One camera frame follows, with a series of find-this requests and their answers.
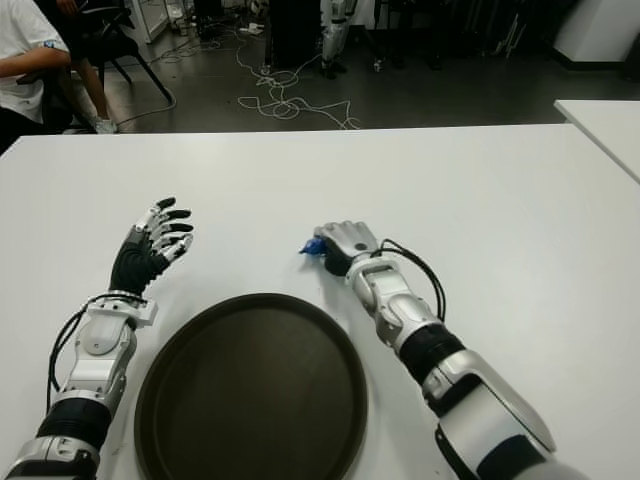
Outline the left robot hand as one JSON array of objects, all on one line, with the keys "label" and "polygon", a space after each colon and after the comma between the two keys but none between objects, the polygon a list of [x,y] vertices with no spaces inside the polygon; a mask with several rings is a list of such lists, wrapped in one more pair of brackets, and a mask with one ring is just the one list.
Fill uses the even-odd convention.
[{"label": "left robot hand", "polygon": [[177,209],[176,198],[154,203],[131,226],[114,260],[110,291],[141,297],[150,283],[184,256],[193,242],[188,209]]}]

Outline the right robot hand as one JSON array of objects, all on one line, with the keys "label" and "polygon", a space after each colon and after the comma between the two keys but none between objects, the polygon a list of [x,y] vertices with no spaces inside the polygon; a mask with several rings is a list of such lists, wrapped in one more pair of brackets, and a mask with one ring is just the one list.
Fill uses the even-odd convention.
[{"label": "right robot hand", "polygon": [[344,277],[357,260],[369,256],[378,242],[364,222],[330,222],[314,229],[325,244],[324,267],[332,275]]}]

